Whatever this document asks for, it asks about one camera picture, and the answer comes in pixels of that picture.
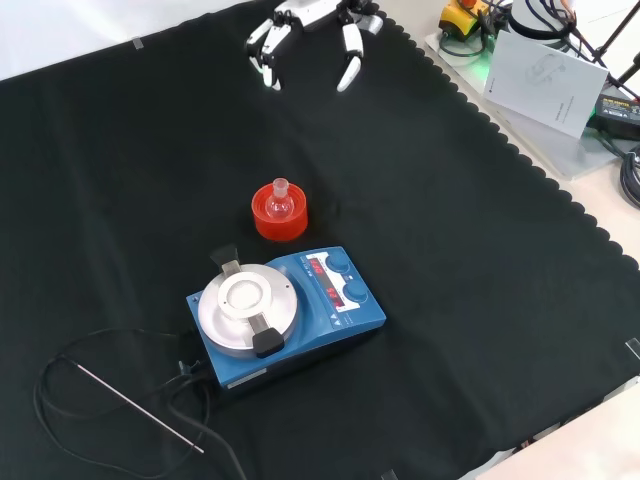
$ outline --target blue knob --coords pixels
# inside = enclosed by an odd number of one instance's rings
[[[354,302],[362,303],[367,299],[369,289],[360,280],[352,280],[344,286],[344,294]]]
[[[327,267],[334,272],[344,273],[349,270],[349,257],[342,252],[335,252],[327,257]]]

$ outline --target robotic hand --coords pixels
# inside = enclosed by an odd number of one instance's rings
[[[375,13],[371,0],[287,0],[274,10],[273,19],[266,20],[251,34],[245,44],[247,54],[262,73],[264,84],[280,90],[282,85],[275,73],[276,49],[292,33],[308,32],[325,20],[337,18],[342,25],[347,57],[347,67],[338,84],[338,91],[343,92],[362,66],[360,29],[376,35],[382,28],[383,21]]]

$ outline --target metal rod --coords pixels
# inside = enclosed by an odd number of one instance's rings
[[[616,40],[616,38],[618,38],[618,35],[620,35],[622,30],[625,29],[627,24],[631,21],[631,19],[633,19],[636,13],[638,13],[638,10],[640,10],[640,1],[636,3],[636,5],[631,9],[629,14],[624,18],[624,20],[622,20],[622,23],[618,25],[618,28],[616,28],[616,30],[611,34],[611,36],[604,43],[604,45],[597,49],[597,56],[595,58],[596,61],[597,59],[602,58],[605,53],[607,53],[607,50],[609,49],[611,44]]]
[[[178,437],[180,440],[182,440],[184,443],[186,443],[187,445],[189,445],[191,448],[193,448],[196,452],[198,453],[204,453],[204,450],[202,450],[200,447],[198,447],[195,443],[193,443],[191,440],[189,440],[188,438],[183,437],[182,435],[180,435],[178,432],[176,432],[173,428],[171,428],[169,425],[167,425],[166,423],[164,423],[162,420],[154,417],[152,414],[150,414],[149,412],[147,412],[144,408],[142,408],[140,405],[138,405],[137,403],[135,403],[133,400],[127,398],[126,396],[124,396],[122,393],[120,393],[118,390],[116,390],[115,388],[113,388],[111,385],[109,385],[107,382],[105,382],[104,380],[102,380],[100,377],[98,377],[97,375],[94,375],[93,373],[91,373],[89,370],[87,370],[86,368],[84,368],[82,365],[80,364],[76,364],[76,366],[86,375],[90,376],[91,378],[93,378],[96,382],[98,382],[99,384],[101,384],[103,387],[108,388],[109,390],[111,390],[113,393],[115,393],[117,396],[119,396],[120,398],[122,398],[124,401],[126,401],[129,405],[133,406],[134,408],[136,408],[138,411],[144,413],[147,417],[149,417],[151,420],[153,420],[154,422],[156,422],[158,425],[160,425],[162,428],[164,428],[165,430],[173,433],[176,437]]]

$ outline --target white robot finger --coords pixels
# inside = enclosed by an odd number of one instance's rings
[[[352,17],[360,30],[370,32],[374,35],[377,35],[384,25],[384,20],[377,15],[352,14]]]
[[[276,63],[276,49],[283,44],[285,39],[291,34],[291,25],[274,25],[269,29],[267,39],[262,46],[262,77],[267,87],[274,90],[280,89],[280,82],[274,71]]]
[[[364,55],[364,46],[362,44],[362,35],[355,23],[349,23],[342,27],[344,36],[344,48],[347,56],[347,68],[338,83],[337,90],[344,92],[356,78],[362,67],[362,57]]]
[[[260,66],[260,62],[258,61],[258,58],[260,57],[262,41],[264,40],[267,33],[269,33],[271,27],[273,27],[273,20],[269,18],[254,30],[254,32],[249,36],[244,44],[247,55],[249,55],[249,61],[260,73],[262,73],[262,68]]]

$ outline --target power adapter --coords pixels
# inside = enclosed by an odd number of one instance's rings
[[[600,95],[587,127],[607,132],[614,138],[640,140],[640,103]]]

